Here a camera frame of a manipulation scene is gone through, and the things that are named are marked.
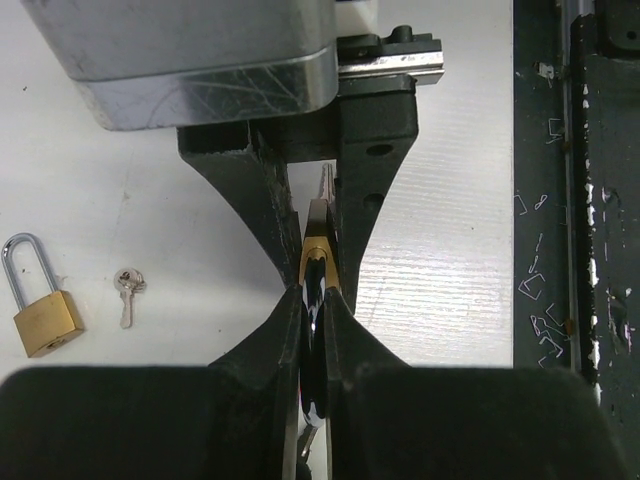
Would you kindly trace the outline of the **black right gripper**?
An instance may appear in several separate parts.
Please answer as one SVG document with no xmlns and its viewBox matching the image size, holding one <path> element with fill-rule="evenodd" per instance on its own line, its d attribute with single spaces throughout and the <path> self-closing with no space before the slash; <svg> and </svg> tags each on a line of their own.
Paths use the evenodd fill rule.
<svg viewBox="0 0 640 480">
<path fill-rule="evenodd" d="M 408 25 L 337 43 L 339 87 L 327 106 L 284 117 L 177 129 L 179 155 L 229 204 L 287 287 L 301 233 L 287 164 L 336 158 L 342 294 L 356 307 L 362 260 L 389 189 L 419 132 L 416 90 L 444 74 L 443 46 Z"/>
</svg>

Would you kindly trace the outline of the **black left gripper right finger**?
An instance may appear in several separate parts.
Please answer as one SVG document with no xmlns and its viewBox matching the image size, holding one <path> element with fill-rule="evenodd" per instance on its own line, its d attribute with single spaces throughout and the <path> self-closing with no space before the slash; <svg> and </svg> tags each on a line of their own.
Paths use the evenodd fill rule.
<svg viewBox="0 0 640 480">
<path fill-rule="evenodd" d="M 324 301 L 334 479 L 626 479 L 622 448 L 566 369 L 436 368 L 401 361 Z"/>
</svg>

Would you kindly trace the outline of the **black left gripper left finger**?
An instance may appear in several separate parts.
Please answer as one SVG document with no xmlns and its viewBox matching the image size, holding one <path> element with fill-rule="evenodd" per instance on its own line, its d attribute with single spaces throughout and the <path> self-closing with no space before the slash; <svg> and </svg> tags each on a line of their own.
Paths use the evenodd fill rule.
<svg viewBox="0 0 640 480">
<path fill-rule="evenodd" d="M 302 301 L 207 366 L 53 366 L 1 387 L 5 479 L 292 479 Z"/>
</svg>

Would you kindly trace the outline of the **large brass padlock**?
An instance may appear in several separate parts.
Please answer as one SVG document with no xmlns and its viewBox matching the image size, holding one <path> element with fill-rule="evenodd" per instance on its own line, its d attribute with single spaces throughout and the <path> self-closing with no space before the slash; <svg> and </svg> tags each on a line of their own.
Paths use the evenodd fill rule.
<svg viewBox="0 0 640 480">
<path fill-rule="evenodd" d="M 325 293 L 340 287 L 330 204 L 310 202 L 299 268 L 302 288 L 300 399 L 305 421 L 318 428 L 326 418 Z"/>
</svg>

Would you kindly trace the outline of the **small silver keys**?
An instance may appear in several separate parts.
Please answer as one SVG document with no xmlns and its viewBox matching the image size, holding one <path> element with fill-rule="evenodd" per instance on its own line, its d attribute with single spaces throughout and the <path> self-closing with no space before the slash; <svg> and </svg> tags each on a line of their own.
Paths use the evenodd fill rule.
<svg viewBox="0 0 640 480">
<path fill-rule="evenodd" d="M 146 281 L 139 270 L 127 267 L 119 270 L 115 274 L 113 284 L 123 302 L 120 327 L 122 329 L 129 329 L 133 324 L 134 296 L 145 290 Z"/>
</svg>

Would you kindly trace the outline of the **small brass padlock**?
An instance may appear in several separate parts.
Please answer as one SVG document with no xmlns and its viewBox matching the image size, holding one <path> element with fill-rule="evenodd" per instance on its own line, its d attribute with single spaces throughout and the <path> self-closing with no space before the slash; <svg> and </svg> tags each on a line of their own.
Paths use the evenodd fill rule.
<svg viewBox="0 0 640 480">
<path fill-rule="evenodd" d="M 13 253 L 20 244 L 30 244 L 49 287 L 49 294 L 28 303 L 19 284 Z M 40 358 L 78 338 L 84 324 L 71 294 L 59 287 L 40 240 L 27 232 L 11 236 L 1 251 L 1 262 L 18 312 L 16 330 L 28 358 Z"/>
</svg>

